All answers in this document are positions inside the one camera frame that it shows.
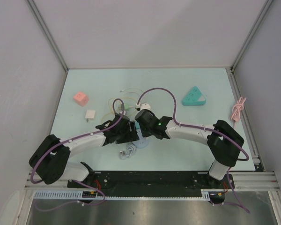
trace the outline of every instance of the triangular power strip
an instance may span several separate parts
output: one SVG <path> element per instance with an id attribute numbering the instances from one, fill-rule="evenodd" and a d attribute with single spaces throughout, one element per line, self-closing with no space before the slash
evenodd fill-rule
<path id="1" fill-rule="evenodd" d="M 182 99 L 182 105 L 204 105 L 206 98 L 203 96 L 197 86 L 194 86 L 187 95 Z"/>

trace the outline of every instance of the white cable tray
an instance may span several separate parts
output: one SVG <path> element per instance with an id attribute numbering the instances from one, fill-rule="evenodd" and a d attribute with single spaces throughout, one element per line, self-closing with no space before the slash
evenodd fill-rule
<path id="1" fill-rule="evenodd" d="M 83 191 L 75 190 L 39 190 L 35 193 L 34 199 L 67 199 L 67 200 L 93 200 L 94 197 L 82 197 Z M 108 196 L 106 200 L 166 200 L 166 201 L 210 201 L 207 191 L 202 191 L 202 197 L 112 197 Z M 96 199 L 103 199 L 101 196 L 97 196 Z"/>

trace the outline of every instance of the light blue mat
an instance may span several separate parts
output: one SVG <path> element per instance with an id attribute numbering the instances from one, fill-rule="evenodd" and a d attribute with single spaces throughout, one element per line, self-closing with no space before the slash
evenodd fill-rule
<path id="1" fill-rule="evenodd" d="M 206 104 L 182 106 L 181 100 L 193 86 L 197 86 L 204 93 Z M 102 117 L 109 113 L 107 101 L 121 97 L 122 92 L 119 91 L 130 87 L 138 87 L 143 91 L 163 87 L 172 91 L 177 99 L 177 119 L 183 123 L 206 125 L 225 120 L 232 125 L 229 115 L 235 100 L 224 68 L 71 69 L 67 75 L 52 134 L 57 137 L 72 137 L 92 131 L 96 125 L 101 124 Z M 78 91 L 89 97 L 85 107 L 77 105 L 73 100 Z M 137 95 L 130 93 L 130 97 L 137 98 Z M 173 114 L 173 100 L 167 92 L 149 92 L 143 102 L 151 105 L 157 117 Z M 87 109 L 96 110 L 94 121 L 86 122 L 84 119 Z M 245 139 L 243 148 L 251 156 L 241 122 L 237 124 L 236 130 Z M 150 137 L 147 147 L 137 150 L 129 159 L 121 160 L 119 152 L 125 146 L 110 144 L 89 149 L 70 161 L 86 162 L 94 170 L 195 171 L 209 170 L 214 160 L 207 146 L 186 140 L 158 140 Z M 238 162 L 234 170 L 255 170 L 252 159 Z"/>

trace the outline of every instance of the gray wall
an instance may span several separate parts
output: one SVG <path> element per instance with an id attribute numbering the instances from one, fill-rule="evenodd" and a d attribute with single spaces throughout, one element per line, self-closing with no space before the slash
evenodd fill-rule
<path id="1" fill-rule="evenodd" d="M 28 160 L 48 132 L 64 77 L 25 1 L 0 0 L 0 212 L 24 187 Z"/>
<path id="2" fill-rule="evenodd" d="M 274 2 L 236 76 L 262 160 L 281 187 L 281 0 Z"/>
<path id="3" fill-rule="evenodd" d="M 69 68 L 228 67 L 266 0 L 35 0 Z"/>

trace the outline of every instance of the black mounting bracket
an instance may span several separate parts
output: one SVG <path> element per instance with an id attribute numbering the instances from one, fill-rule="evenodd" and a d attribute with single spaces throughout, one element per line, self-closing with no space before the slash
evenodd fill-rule
<path id="1" fill-rule="evenodd" d="M 218 120 L 217 123 L 214 124 L 214 129 L 231 138 L 240 147 L 243 146 L 244 139 L 227 122 Z M 217 133 L 212 132 L 212 134 L 207 137 L 207 145 L 219 163 L 225 166 L 233 167 L 237 162 L 240 149 L 226 138 L 221 139 L 220 137 L 221 136 Z"/>
<path id="2" fill-rule="evenodd" d="M 59 138 L 55 135 L 47 136 L 36 152 L 29 160 L 29 165 L 33 168 L 38 160 L 54 145 L 59 143 Z M 63 144 L 58 146 L 53 151 L 55 155 L 47 155 L 41 164 L 37 168 L 37 174 L 45 182 L 45 184 L 52 184 L 57 181 L 63 174 L 67 165 L 67 160 L 70 156 L 69 147 L 65 147 Z"/>
<path id="3" fill-rule="evenodd" d="M 108 120 L 105 123 L 96 126 L 96 128 L 99 130 L 108 128 L 115 124 L 119 120 L 119 118 L 120 114 L 116 114 L 112 121 Z M 116 144 L 121 144 L 139 140 L 134 121 L 130 121 L 129 118 L 125 115 L 123 115 L 121 121 L 116 126 L 107 131 L 104 131 L 103 133 L 106 137 L 103 146 L 114 142 L 116 142 Z"/>
<path id="4" fill-rule="evenodd" d="M 168 116 L 163 116 L 158 119 L 154 113 L 148 109 L 143 109 L 135 116 L 135 120 L 139 123 L 142 135 L 144 137 L 155 136 L 158 139 L 163 139 L 169 137 L 165 133 L 169 121 L 173 118 Z"/>

